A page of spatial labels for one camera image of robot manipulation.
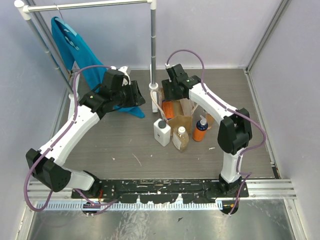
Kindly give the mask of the orange bottle blue cap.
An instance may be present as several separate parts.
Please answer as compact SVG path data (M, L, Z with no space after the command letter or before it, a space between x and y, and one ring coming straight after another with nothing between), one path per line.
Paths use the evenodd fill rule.
M174 104L172 101L163 101L162 102L162 110L164 112L164 116L170 120L175 117L174 113Z

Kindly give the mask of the canvas burlap tote bag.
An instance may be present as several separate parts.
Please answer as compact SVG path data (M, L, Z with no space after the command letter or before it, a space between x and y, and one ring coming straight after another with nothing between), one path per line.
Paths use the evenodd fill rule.
M183 126L186 131L190 135L193 130L193 115L198 108L198 104L194 103L192 100L183 98L180 100L170 100L173 102L174 108L174 117L172 119L167 119L165 117L162 103L164 100L164 92L161 88L151 89L150 97L152 100L152 104L156 107L156 109L160 112L161 118L166 121L166 123L171 127L171 136L173 135L173 130L175 127Z

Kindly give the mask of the blue orange pump bottle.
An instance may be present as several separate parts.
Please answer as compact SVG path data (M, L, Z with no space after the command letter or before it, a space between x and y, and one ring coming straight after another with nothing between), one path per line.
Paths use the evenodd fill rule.
M193 131L193 140L196 142L201 142L205 137L208 126L209 125L207 119L204 116L200 115L200 120L197 121L195 129Z

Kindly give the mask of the pink cap peach bottle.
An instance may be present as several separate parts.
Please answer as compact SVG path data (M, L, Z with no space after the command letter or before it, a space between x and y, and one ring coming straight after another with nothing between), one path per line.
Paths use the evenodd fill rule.
M205 113L205 118L206 118L206 121L207 121L207 124L208 124L208 130L210 130L213 126L213 123L214 123L214 118L207 112L207 111L204 111Z

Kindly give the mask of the white bottle black cap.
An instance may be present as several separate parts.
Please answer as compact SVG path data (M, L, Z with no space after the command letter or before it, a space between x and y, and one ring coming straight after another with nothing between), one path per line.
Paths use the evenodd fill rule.
M163 147L167 146L171 139L171 127L159 118L153 123L154 139Z

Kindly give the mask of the clear amber bottle white cap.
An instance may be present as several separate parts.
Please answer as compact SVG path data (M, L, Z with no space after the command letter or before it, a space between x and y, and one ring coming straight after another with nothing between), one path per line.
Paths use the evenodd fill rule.
M187 149L189 143L189 134L184 126L176 126L173 129L172 143L181 153Z

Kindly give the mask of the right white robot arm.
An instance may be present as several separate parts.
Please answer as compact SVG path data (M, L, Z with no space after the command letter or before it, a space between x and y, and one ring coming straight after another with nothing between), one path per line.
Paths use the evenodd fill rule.
M241 185L242 156L252 139L249 112L237 109L213 93L201 78L188 76L181 64L166 64L169 79L162 80L166 101L189 99L209 113L218 123L217 142L223 151L223 165L218 177L220 193L231 197Z

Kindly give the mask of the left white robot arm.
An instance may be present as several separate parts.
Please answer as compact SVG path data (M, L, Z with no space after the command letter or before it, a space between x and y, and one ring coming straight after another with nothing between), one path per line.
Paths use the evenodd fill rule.
M88 198L99 195L97 177L87 171L68 169L64 164L82 137L107 113L145 104L138 83L130 79L129 72L127 66L107 70L102 83L83 95L58 133L38 150L31 148L26 153L32 177L53 192L73 188L82 190Z

